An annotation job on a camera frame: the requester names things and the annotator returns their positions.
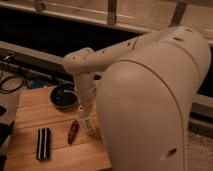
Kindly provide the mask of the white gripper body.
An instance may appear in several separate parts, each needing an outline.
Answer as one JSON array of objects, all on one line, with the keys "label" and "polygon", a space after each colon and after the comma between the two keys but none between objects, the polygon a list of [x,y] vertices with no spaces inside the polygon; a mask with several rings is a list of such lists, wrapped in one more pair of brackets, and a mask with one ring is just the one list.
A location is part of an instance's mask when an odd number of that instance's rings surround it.
[{"label": "white gripper body", "polygon": [[96,85],[92,73],[82,73],[74,76],[75,92],[85,115],[91,113],[92,100],[96,96]]}]

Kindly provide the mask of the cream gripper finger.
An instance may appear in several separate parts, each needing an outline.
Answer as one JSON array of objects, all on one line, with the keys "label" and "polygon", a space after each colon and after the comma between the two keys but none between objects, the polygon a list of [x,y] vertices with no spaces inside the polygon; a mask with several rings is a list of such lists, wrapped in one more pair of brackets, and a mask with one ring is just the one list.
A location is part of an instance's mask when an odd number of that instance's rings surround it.
[{"label": "cream gripper finger", "polygon": [[86,120],[91,119],[91,112],[84,111],[83,118]]},{"label": "cream gripper finger", "polygon": [[84,116],[84,110],[83,110],[82,106],[79,106],[79,117],[80,117],[81,119],[85,117],[85,116]]}]

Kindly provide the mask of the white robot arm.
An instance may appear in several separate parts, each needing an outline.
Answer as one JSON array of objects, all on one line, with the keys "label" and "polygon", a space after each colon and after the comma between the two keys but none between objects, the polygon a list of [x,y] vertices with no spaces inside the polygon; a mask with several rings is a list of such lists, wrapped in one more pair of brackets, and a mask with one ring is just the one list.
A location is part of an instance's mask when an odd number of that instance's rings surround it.
[{"label": "white robot arm", "polygon": [[87,133],[96,102],[113,171],[187,171],[188,118],[210,63],[204,36],[176,26],[69,53],[63,68],[73,76]]}]

